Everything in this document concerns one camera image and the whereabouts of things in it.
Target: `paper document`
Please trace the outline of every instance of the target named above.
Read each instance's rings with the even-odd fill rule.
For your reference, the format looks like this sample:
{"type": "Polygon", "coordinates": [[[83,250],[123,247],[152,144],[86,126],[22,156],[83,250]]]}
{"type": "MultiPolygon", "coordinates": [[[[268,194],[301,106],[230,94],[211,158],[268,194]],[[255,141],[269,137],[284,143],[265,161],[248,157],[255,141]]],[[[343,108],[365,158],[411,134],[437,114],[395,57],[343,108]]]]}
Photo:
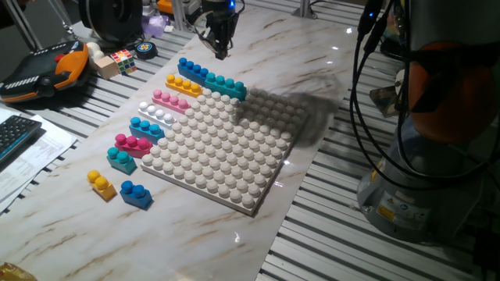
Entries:
{"type": "Polygon", "coordinates": [[[40,116],[33,116],[31,119],[42,122],[41,128],[45,133],[0,172],[0,212],[9,207],[45,166],[77,141],[40,116]]]}

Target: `orange gadget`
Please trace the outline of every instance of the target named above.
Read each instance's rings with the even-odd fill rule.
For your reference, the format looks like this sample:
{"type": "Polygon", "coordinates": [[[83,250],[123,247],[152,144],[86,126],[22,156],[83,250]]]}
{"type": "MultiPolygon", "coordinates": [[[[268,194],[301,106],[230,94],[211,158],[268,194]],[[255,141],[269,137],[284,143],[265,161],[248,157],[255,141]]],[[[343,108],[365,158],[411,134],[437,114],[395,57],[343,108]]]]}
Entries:
{"type": "Polygon", "coordinates": [[[68,41],[29,54],[14,73],[0,83],[0,98],[4,102],[29,101],[51,97],[88,77],[87,45],[68,41]]]}

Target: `keyboard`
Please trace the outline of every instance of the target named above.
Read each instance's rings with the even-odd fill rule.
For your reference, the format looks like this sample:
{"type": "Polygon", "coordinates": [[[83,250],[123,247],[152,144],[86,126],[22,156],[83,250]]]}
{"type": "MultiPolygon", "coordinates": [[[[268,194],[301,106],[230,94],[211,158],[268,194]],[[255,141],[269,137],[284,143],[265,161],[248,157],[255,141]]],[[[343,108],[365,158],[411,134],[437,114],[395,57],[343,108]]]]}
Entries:
{"type": "Polygon", "coordinates": [[[10,116],[0,124],[0,163],[27,141],[41,123],[20,116],[10,116]]]}

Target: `marble tabletop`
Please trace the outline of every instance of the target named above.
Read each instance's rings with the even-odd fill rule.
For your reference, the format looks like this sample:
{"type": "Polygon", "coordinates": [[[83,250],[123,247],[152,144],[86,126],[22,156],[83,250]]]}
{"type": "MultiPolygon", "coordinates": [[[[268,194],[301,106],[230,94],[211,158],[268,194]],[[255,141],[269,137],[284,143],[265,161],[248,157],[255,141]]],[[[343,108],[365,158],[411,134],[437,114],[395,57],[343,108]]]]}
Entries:
{"type": "Polygon", "coordinates": [[[330,113],[347,94],[354,44],[355,32],[344,26],[248,6],[224,61],[194,38],[15,211],[0,218],[0,261],[51,281],[255,280],[330,113]],[[105,159],[118,133],[130,135],[139,102],[151,101],[157,88],[166,91],[166,75],[177,73],[180,57],[249,88],[293,94],[311,104],[305,132],[253,217],[140,168],[127,176],[105,159]],[[104,202],[86,180],[92,169],[117,190],[124,180],[144,185],[152,206],[142,211],[119,195],[104,202]]]}

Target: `blue lego brick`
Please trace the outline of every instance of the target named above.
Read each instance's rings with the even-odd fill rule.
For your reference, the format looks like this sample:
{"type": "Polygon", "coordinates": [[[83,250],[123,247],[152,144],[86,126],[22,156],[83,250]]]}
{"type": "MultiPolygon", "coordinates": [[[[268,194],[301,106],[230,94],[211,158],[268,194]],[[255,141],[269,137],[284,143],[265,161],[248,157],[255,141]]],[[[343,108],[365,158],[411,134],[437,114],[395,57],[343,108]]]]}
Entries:
{"type": "Polygon", "coordinates": [[[127,175],[130,175],[137,168],[132,156],[129,156],[125,151],[119,151],[118,148],[108,149],[108,156],[106,158],[113,168],[127,175]]]}
{"type": "Polygon", "coordinates": [[[247,87],[244,86],[243,82],[234,82],[232,79],[224,79],[224,76],[217,76],[215,73],[209,73],[206,75],[205,87],[214,91],[218,91],[220,94],[226,94],[230,98],[237,98],[240,101],[244,101],[247,96],[247,87]]]}
{"type": "Polygon", "coordinates": [[[165,137],[165,132],[159,128],[158,124],[149,124],[149,121],[141,121],[139,117],[133,117],[130,120],[130,133],[136,138],[145,137],[154,145],[158,140],[165,137]]]}
{"type": "Polygon", "coordinates": [[[153,202],[153,198],[151,197],[149,190],[145,189],[142,185],[134,185],[129,180],[122,183],[120,195],[125,203],[143,210],[146,210],[153,202]]]}
{"type": "Polygon", "coordinates": [[[206,75],[209,73],[208,69],[203,69],[200,65],[195,65],[192,61],[188,61],[186,58],[179,59],[177,68],[179,69],[179,74],[181,76],[188,78],[202,87],[205,86],[206,75]]]}

